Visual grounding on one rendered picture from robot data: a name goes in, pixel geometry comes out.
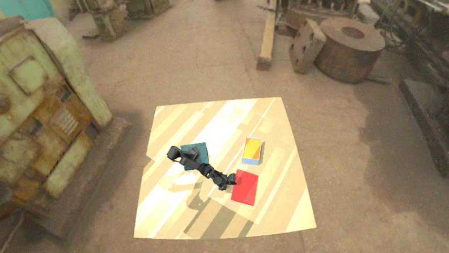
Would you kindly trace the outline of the red lid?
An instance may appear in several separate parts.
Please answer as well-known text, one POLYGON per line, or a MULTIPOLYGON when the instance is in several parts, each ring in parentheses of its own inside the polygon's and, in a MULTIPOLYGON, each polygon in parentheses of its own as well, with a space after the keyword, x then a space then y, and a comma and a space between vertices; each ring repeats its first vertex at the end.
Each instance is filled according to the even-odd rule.
POLYGON ((237 170, 233 186, 231 200, 254 205, 257 189, 258 175, 251 174, 243 170, 237 170))

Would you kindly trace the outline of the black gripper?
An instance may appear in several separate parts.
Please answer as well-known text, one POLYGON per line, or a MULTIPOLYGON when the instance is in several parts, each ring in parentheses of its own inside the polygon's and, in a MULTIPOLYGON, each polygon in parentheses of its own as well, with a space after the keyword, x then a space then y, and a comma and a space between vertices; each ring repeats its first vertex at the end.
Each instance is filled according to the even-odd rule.
POLYGON ((226 184, 229 184, 229 185, 236 185, 236 182, 235 182, 236 173, 233 172, 233 173, 231 173, 231 174, 227 177, 227 174, 225 175, 225 174, 223 174, 223 172, 220 172, 220 177, 221 177, 222 180, 226 180, 226 181, 227 181, 226 184))

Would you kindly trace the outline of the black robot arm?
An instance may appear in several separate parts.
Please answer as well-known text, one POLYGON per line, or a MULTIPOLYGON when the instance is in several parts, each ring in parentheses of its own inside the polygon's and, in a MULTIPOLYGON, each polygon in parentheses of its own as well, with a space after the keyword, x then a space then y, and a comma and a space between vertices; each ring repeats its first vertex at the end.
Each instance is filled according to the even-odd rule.
POLYGON ((189 151, 184 151, 179 149, 177 146, 173 145, 167 153, 167 157, 172 162, 178 162, 181 165, 191 167, 198 170, 205 178, 212 179, 215 185, 218 185, 218 190, 224 191, 227 188, 227 181, 222 180, 220 177, 220 172, 216 171, 211 165, 207 163, 197 163, 196 160, 200 156, 200 152, 197 147, 188 148, 189 151), (175 159, 181 158, 179 161, 175 159), (209 173, 209 175, 208 175, 209 173), (207 176, 208 175, 208 176, 207 176))

